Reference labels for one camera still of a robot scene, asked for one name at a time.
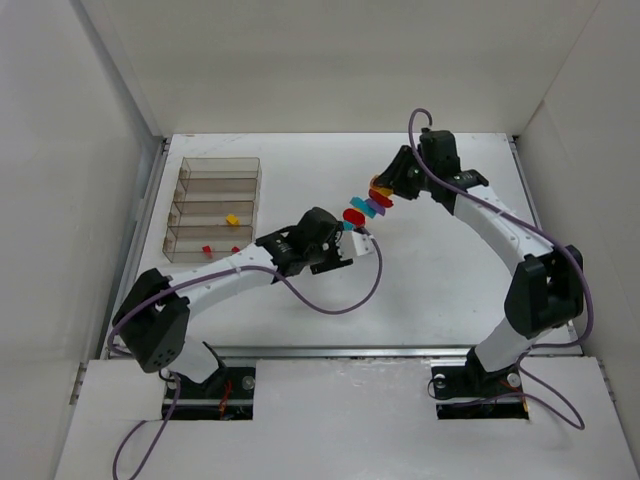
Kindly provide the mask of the small yellow lego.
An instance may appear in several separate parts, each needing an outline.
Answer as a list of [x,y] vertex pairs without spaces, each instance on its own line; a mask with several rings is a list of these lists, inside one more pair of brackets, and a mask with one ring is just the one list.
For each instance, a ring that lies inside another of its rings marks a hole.
[[383,195],[385,197],[390,197],[393,194],[393,190],[390,189],[390,188],[376,186],[376,185],[371,185],[370,188],[373,191],[376,191],[377,193],[379,193],[380,195]]

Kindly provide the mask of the yellow orange lego block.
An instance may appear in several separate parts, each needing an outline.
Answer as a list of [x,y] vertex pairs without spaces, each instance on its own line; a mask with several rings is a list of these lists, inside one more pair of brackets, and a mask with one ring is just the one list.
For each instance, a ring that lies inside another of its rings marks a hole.
[[240,225],[240,220],[239,218],[234,215],[234,214],[229,214],[225,217],[225,221],[228,225],[231,226],[239,226]]

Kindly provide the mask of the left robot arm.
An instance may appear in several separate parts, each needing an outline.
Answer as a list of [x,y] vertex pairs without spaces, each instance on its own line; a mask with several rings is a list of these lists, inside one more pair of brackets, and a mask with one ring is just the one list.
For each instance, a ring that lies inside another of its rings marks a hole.
[[157,268],[145,271],[117,311],[113,333],[143,372],[170,369],[208,389],[221,366],[211,348],[188,339],[191,320],[218,303],[304,269],[320,274],[349,266],[360,245],[357,232],[314,207],[297,224],[200,268],[174,275]]

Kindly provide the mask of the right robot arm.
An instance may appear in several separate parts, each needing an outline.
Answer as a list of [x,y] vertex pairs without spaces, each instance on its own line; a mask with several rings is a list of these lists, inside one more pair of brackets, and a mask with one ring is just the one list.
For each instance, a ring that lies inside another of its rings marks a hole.
[[406,200],[429,193],[503,261],[512,276],[503,320],[469,350],[464,365],[435,367],[432,380],[439,400],[510,392],[507,380],[517,372],[520,356],[582,313],[583,288],[576,272],[583,265],[581,253],[573,246],[560,252],[540,233],[509,221],[488,180],[475,169],[462,169],[449,131],[424,129],[419,146],[402,147],[371,185]]

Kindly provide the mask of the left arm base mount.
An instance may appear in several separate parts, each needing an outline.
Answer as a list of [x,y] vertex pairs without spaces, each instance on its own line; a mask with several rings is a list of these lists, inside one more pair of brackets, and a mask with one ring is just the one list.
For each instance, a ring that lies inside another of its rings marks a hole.
[[226,363],[205,342],[187,347],[179,362],[159,374],[165,382],[161,415],[185,421],[248,421],[253,418],[256,366]]

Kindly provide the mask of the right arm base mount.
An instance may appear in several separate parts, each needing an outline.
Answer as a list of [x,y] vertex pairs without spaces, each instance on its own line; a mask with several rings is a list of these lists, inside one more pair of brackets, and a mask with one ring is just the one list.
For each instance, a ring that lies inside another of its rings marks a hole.
[[528,420],[522,380],[515,367],[478,380],[464,365],[431,369],[428,394],[436,401],[439,420]]

